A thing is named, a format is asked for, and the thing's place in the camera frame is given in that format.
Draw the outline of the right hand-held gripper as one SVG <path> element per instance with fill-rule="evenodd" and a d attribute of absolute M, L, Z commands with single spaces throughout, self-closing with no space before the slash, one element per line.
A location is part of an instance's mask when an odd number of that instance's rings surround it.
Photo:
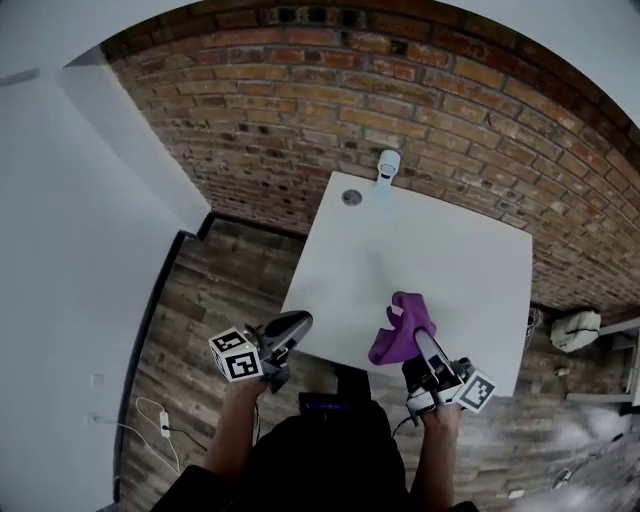
<path fill-rule="evenodd" d="M 450 361 L 424 329 L 417 330 L 417 345 L 422 356 L 402 365 L 410 416 L 418 418 L 423 412 L 450 404 L 479 413 L 495 392 L 494 382 L 468 358 Z"/>

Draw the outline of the white backpack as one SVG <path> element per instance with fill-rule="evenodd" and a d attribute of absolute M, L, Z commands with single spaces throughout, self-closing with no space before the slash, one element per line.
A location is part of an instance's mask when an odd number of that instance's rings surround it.
<path fill-rule="evenodd" d="M 571 353 L 593 343 L 600 336 L 601 314 L 594 308 L 578 308 L 554 320 L 551 324 L 551 344 Z"/>

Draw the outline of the person's black shirt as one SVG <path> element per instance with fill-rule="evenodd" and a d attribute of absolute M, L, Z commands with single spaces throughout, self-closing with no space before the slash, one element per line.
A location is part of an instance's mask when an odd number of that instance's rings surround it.
<path fill-rule="evenodd" d="M 422 512 L 384 410 L 290 417 L 252 446 L 240 479 L 189 466 L 151 512 Z M 457 501 L 446 512 L 479 512 Z"/>

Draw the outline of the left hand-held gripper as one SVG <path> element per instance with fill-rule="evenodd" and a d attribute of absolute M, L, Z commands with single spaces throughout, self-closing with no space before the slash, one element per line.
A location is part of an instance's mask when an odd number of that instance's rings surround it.
<path fill-rule="evenodd" d="M 264 327 L 232 327 L 208 339 L 216 366 L 230 383 L 259 378 L 275 394 L 289 380 L 289 352 L 306 336 L 313 316 L 283 312 Z"/>

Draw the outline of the black chest device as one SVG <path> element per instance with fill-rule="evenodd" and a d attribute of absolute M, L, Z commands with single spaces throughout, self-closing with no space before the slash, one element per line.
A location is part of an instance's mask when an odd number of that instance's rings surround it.
<path fill-rule="evenodd" d="M 337 394 L 300 393 L 298 396 L 300 414 L 330 414 L 348 412 L 352 404 Z"/>

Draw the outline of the person's left forearm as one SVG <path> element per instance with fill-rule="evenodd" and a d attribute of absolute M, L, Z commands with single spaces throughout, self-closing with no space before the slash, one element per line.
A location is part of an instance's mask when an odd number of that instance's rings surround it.
<path fill-rule="evenodd" d="M 247 379 L 227 386 L 204 463 L 207 470 L 227 483 L 237 482 L 248 463 L 253 446 L 255 408 L 266 388 L 267 383 L 262 379 Z"/>

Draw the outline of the white table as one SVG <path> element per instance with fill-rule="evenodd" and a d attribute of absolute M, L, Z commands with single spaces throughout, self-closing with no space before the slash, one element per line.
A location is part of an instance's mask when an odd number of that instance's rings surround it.
<path fill-rule="evenodd" d="M 602 327 L 601 338 L 609 348 L 608 355 L 622 363 L 622 390 L 607 393 L 568 392 L 570 402 L 617 404 L 621 414 L 640 414 L 640 317 Z"/>

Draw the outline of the purple cleaning cloth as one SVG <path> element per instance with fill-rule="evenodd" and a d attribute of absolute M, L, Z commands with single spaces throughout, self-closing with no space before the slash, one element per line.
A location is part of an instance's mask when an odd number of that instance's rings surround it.
<path fill-rule="evenodd" d="M 376 366 L 404 363 L 418 357 L 421 352 L 414 338 L 417 330 L 430 336 L 436 334 L 436 325 L 421 294 L 395 292 L 386 314 L 392 328 L 378 331 L 368 353 L 369 361 Z"/>

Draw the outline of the person's right forearm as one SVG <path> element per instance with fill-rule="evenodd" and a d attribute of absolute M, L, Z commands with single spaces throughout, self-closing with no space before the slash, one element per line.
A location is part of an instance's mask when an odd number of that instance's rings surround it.
<path fill-rule="evenodd" d="M 422 512 L 446 512 L 454 506 L 454 470 L 461 408 L 440 405 L 421 414 L 423 440 L 410 496 Z"/>

